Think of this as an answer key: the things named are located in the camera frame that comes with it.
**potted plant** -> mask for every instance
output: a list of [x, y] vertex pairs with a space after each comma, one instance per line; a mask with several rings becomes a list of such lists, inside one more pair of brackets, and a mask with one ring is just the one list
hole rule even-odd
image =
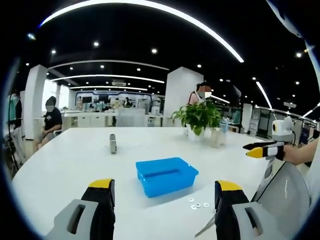
[[173, 120], [180, 119], [182, 126], [187, 125], [188, 138], [192, 142], [201, 141], [206, 127], [219, 126], [221, 120], [219, 109], [212, 101], [182, 106], [171, 117]]

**white flower pot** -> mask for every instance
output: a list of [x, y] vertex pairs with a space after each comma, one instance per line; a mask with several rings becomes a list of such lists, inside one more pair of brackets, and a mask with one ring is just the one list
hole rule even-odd
[[219, 127], [211, 129], [211, 146], [219, 148], [221, 145], [226, 144], [227, 134], [224, 133]]
[[202, 131], [199, 136], [195, 134], [194, 131], [191, 130], [190, 125], [187, 126], [188, 129], [188, 139], [191, 142], [202, 142], [205, 139], [205, 129], [202, 128]]

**black shirt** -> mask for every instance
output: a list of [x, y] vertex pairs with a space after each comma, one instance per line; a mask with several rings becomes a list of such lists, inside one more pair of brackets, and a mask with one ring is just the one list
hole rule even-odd
[[62, 125], [62, 116], [58, 108], [54, 108], [52, 112], [46, 112], [44, 115], [44, 130], [49, 130], [56, 125]]

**desk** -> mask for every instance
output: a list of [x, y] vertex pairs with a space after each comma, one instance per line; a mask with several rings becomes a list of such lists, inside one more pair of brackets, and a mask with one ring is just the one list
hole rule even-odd
[[[108, 148], [115, 134], [117, 154]], [[210, 138], [210, 131], [205, 136]], [[98, 179], [115, 179], [114, 240], [194, 240], [212, 217], [214, 182], [228, 180], [243, 187], [249, 199], [258, 188], [268, 162], [245, 155], [243, 145], [257, 139], [227, 133], [227, 145], [189, 142], [182, 127], [70, 128], [37, 151], [12, 181], [27, 219], [42, 235], [54, 217], [73, 199], [80, 199]], [[181, 157], [199, 171], [193, 187], [155, 198], [145, 196], [135, 162]], [[210, 208], [191, 209], [195, 203]], [[212, 227], [199, 240], [216, 238]]]

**wall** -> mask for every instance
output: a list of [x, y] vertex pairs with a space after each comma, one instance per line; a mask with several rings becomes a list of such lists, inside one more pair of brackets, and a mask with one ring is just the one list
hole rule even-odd
[[203, 81], [203, 75], [185, 67], [170, 72], [165, 88], [164, 115], [170, 117], [174, 111], [186, 105], [190, 93]]

